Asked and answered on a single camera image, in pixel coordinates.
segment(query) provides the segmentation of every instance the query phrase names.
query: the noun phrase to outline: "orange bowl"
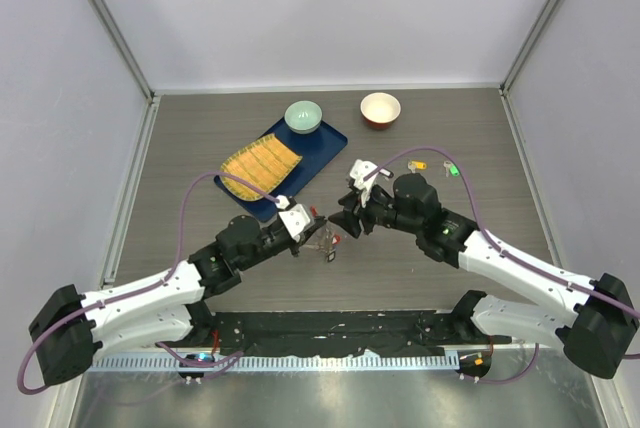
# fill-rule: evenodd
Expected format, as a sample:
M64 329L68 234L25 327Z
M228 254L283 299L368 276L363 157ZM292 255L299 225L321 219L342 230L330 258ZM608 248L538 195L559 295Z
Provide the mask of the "orange bowl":
M365 122L375 130L389 128L401 111L398 99L388 93L371 93L360 103L360 112Z

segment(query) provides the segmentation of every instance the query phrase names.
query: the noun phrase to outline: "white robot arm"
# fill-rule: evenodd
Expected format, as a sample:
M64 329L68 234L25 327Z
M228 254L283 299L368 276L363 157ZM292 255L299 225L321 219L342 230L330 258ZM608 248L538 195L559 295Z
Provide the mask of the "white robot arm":
M356 161L350 171L351 192L339 200L343 210L329 221L355 238L375 226L415 235L416 245L430 258L495 280L535 303L467 293L453 311L470 318L481 333L556 348L583 370L613 377L638 320L585 291L633 308L622 281L608 274L593 280L509 246L476 222L443 208L435 188L420 174L398 177L390 195L375 184L376 169L370 161Z
M45 386L69 381L112 353L207 339L212 315L205 299L238 285L240 272L268 258L286 250L297 256L326 224L292 198L278 197L276 205L280 211L270 225L237 216L213 243L172 270L102 291L79 294L68 285L54 292L29 326ZM73 313L81 314L67 319Z

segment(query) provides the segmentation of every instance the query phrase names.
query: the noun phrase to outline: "purple cable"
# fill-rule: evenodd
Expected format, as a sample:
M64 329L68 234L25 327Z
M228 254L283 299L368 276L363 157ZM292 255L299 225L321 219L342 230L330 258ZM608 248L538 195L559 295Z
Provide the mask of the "purple cable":
M235 365L240 360L240 358L242 358L243 355L244 355L244 353L242 353L241 351L238 351L238 352L233 353L233 354L223 358L222 360L216 362L216 364L218 364L218 365L223 364L223 363L228 363L228 364L226 366L222 367L221 369L219 369L218 371L214 371L213 373L210 373L208 375L203 376L201 378L201 380L212 380L214 378L218 378L219 376L221 376L224 373L226 373L227 371L229 371L233 367L233 365ZM89 409L87 410L87 414L84 415L84 421L82 422L81 426L82 426L82 428L84 428L87 425L87 423L90 421L91 417L93 416L93 412L97 408L98 402L100 400L104 400L106 403L108 403L110 405L114 405L114 406L124 406L124 407L140 406L140 405L143 405L143 404L151 401L152 399L154 399L159 394L164 393L169 388L172 388L173 386L182 384L183 382L184 382L184 380L181 380L181 379L180 380L176 380L176 381L174 381L172 383L164 385L159 390L156 390L153 393L151 393L150 395L145 396L141 400L137 400L137 401L116 401L116 400L113 400L113 399L107 397L104 394L105 387L103 386L98 390L98 393L94 397L91 405L89 406Z
M163 350L165 350L167 353L169 353L173 358L178 360L183 365L189 366L191 368L215 368L216 366L220 366L220 365L223 365L224 363L226 363L227 360L229 358L231 358L231 357L241 357L244 354L241 351L236 351L232 355L229 355L229 356L227 356L226 358L223 358L220 361L213 361L211 363L208 363L206 361L194 361L194 360L187 360L186 358L182 358L178 353L173 351L171 348L169 348L164 343L156 343L156 346L159 347L159 348L162 348Z
M372 176L374 176L380 170L382 170L382 169L386 168L387 166L389 166L391 163L393 163L397 159L402 158L402 157L408 155L409 153L413 153L413 152L416 152L416 151L435 151L436 153L440 153L442 156L447 158L449 161L451 161L458 168L458 171L460 172L460 177L462 178L462 181L464 182L464 186L465 186L465 188L467 190L467 194L469 195L469 202L471 203L471 211L473 212L473 216L476 219L476 223L478 224L478 228L480 229L480 232L482 233L484 238L487 240L489 245L491 245L498 252L499 255L502 255L505 258L510 259L511 261L517 263L518 265L520 265L520 266L522 266L522 267L524 267L524 268L526 268L526 269L536 273L537 275L540 275L540 276L542 276L542 277L544 277L544 278L546 278L546 279L548 279L550 281L553 281L553 282L558 283L560 285L564 285L568 289L576 290L576 291L579 291L579 292L584 293L586 295L593 296L594 298L598 298L599 300L604 301L605 303L608 303L608 304L610 304L612 306L615 306L616 308L624 311L628 315L633 316L634 318L640 319L640 312L634 310L630 306L627 306L624 303L619 302L618 300L614 300L610 296L604 295L602 293L599 293L597 291L591 290L589 288L585 288L584 286L574 285L573 283L569 283L566 280L564 280L563 278L560 278L559 276L553 275L551 273L547 273L546 271L538 268L537 266L534 266L531 263L528 263L525 260L523 260L521 258L518 258L516 255L513 255L513 254L509 253L509 251L503 250L502 247L498 243L496 243L496 241L491 237L491 235L487 231L486 225L483 223L482 218L480 217L480 210L478 209L478 203L477 203L476 198L475 198L475 196L473 194L473 190L471 188L471 182L469 181L469 178L467 177L466 171L462 168L462 166L458 163L458 161L456 161L456 159L449 152L447 152L446 150L444 150L442 148L438 148L436 146L416 146L414 148L409 148L408 150L404 150L404 151L398 153L397 155L395 155L393 158L391 158L388 161L386 161L381 166L378 166L375 170L373 170L371 173L369 173L367 176L364 177L365 181L368 180L369 178L371 178Z
M518 381L524 378L525 376L527 376L527 374L531 370L533 370L533 367L536 365L536 362L538 361L538 353L540 353L540 345L536 343L536 347L533 350L533 357L531 358L531 361L529 362L527 367L517 375L514 375L511 378L507 378L506 380L485 380L484 378L479 378L476 380L474 376L469 376L469 375L462 375L462 376L465 380L473 381L474 383L478 383L482 385L506 385L508 383L513 383L514 381Z
M37 395L38 393L42 393L44 390L46 390L48 388L48 386L46 386L46 385L42 385L42 386L40 386L38 388L33 388L33 389L32 388L28 388L25 385L24 378L25 378L25 373L27 371L27 366L29 365L29 361L31 361L31 358L33 358L33 355L36 353L38 348L40 348L42 343L44 343L45 340L47 340L47 338L49 338L49 336L51 336L51 334L54 333L57 329L59 329L63 325L66 325L70 321L78 318L79 316L82 316L82 315L84 315L85 313L87 313L87 312L89 312L91 310L95 310L96 308L104 308L106 305L110 305L111 303L116 303L118 301L127 300L129 298L134 297L134 296L142 295L144 293L148 293L148 292L150 292L152 290L155 290L156 288L164 285L167 281L169 281L173 277L173 275L175 274L176 270L178 269L178 263L180 263L180 258L182 256L182 244L183 244L183 238L184 238L184 216L185 216L186 207L187 207L187 201L189 200L189 196L191 195L191 192L193 191L193 189L196 187L196 185L198 183L200 183L204 179L211 178L211 177L214 177L214 176L223 176L225 178L229 178L229 179L231 179L233 181L236 181L236 182L246 186L247 188L252 189L256 193L258 193L259 195L263 196L265 199L267 199L267 200L269 200L269 201L271 201L273 203L277 203L277 201L278 201L275 197L271 196L270 194L266 193L265 191L261 190L260 188L258 188L256 186L253 186L248 181L245 181L242 178L239 178L239 177L237 177L235 175L232 175L230 173L224 173L224 172L221 172L221 171L209 171L207 173L204 173L204 174L198 176L195 180L193 180L193 182L191 183L191 185L187 189L187 192L185 193L184 198L182 199L182 204L180 205L180 217L179 217L179 221L178 221L178 247L176 249L176 256L175 256L175 259L173 261L173 266L171 267L171 269L169 270L167 275L164 278L162 278L162 279L156 281L155 283L152 283L151 285L146 286L144 288L140 288L138 290L134 290L134 291L132 291L130 293L124 293L122 295L112 296L111 298L107 298L106 300L97 301L96 303L93 303L91 305L85 306L84 308L80 308L79 310L76 310L73 313L65 316L61 320L58 320L56 323L54 323L48 329L46 329L44 331L44 333L42 333L36 339L36 341L33 342L33 345L31 345L31 347L27 350L27 353L25 354L24 358L22 359L22 362L20 363L20 368L18 369L17 385L18 385L18 390L20 390L21 393L23 393L25 395Z
M229 356L227 356L227 357L223 358L222 360L217 361L215 363L202 363L202 364L200 364L199 366L197 366L197 368L211 368L213 365L219 366L219 365L226 364L226 366L223 366L218 371L213 371L213 372L211 372L211 373L209 373L207 375L204 375L200 379L202 381L204 381L204 380L212 380L214 378L218 378L219 376L225 374L227 371L229 371L231 368L233 368L233 366L240 360L240 358L242 358L242 355L243 355L243 353L241 351L237 351L236 353L233 353L232 355L229 355ZM108 398L108 397L104 396L104 393L102 391L98 392L98 396L100 396L100 398L102 398L103 400L107 401L109 404L115 405L115 406L126 406L126 407L140 406L140 405L144 405L145 403L151 401L156 396L158 396L160 393L163 393L163 392L167 391L169 388L171 388L171 387L173 387L175 385L180 385L182 383L184 383L183 379L179 379L179 380L173 381L173 382L163 386L159 390L156 390L155 392L151 393L150 395L145 396L141 400L136 400L136 401L116 401L116 400L113 400L111 398Z

